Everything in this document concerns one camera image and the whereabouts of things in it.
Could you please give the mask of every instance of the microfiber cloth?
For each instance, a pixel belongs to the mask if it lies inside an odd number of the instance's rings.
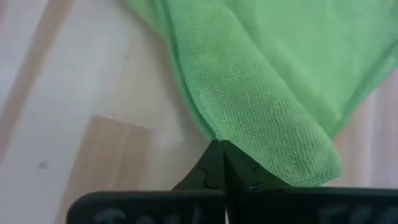
[[[331,138],[398,62],[398,0],[128,0],[169,49],[208,139],[295,186],[337,177]]]

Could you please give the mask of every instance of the wood grain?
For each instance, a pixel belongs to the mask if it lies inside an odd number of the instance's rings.
[[[57,223],[80,196],[99,190],[137,190],[152,131],[94,116],[64,191]]]
[[[31,88],[41,74],[47,54],[75,0],[49,0],[0,113],[0,162]]]

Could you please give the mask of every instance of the cloth fold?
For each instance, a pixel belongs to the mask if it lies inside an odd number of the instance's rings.
[[[128,0],[209,139],[287,183],[341,172],[331,138],[398,64],[397,0]]]

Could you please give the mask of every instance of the cloth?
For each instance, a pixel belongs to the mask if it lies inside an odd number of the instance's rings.
[[[167,43],[209,139],[295,186],[341,172],[331,138],[398,62],[397,0],[128,0]]]

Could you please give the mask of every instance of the light wood table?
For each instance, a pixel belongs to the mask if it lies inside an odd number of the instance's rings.
[[[337,138],[331,185],[398,186],[397,77]],[[120,1],[0,0],[0,81],[1,224],[63,223],[94,190],[170,189],[208,145],[164,43]]]

